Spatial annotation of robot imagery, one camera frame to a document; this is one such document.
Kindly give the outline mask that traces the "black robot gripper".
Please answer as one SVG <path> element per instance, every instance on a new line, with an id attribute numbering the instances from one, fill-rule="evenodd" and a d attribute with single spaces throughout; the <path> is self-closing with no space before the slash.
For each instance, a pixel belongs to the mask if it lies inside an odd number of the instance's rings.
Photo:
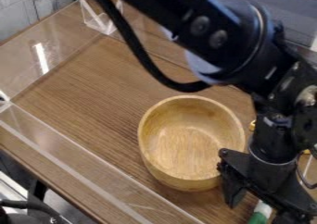
<path id="1" fill-rule="evenodd" d="M 225 203 L 234 208 L 252 193 L 276 210 L 273 224 L 300 224 L 317 218 L 317 200 L 297 179 L 297 157 L 270 162 L 254 153 L 222 148 L 217 169 L 224 179 Z"/>

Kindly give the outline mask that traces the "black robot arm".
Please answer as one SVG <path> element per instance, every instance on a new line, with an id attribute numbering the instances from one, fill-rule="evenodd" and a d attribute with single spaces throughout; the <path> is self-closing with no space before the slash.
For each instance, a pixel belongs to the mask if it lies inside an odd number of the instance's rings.
<path id="1" fill-rule="evenodd" d="M 257 124 L 248 150 L 219 151 L 225 202 L 236 206 L 252 193 L 276 210 L 273 224 L 310 224 L 317 183 L 308 182 L 298 160 L 304 153 L 317 158 L 317 65 L 288 46 L 282 25 L 248 0 L 123 0 L 198 57 L 195 81 L 178 82 L 153 62 L 114 0 L 95 1 L 161 84 L 183 93 L 232 84 L 252 95 Z"/>

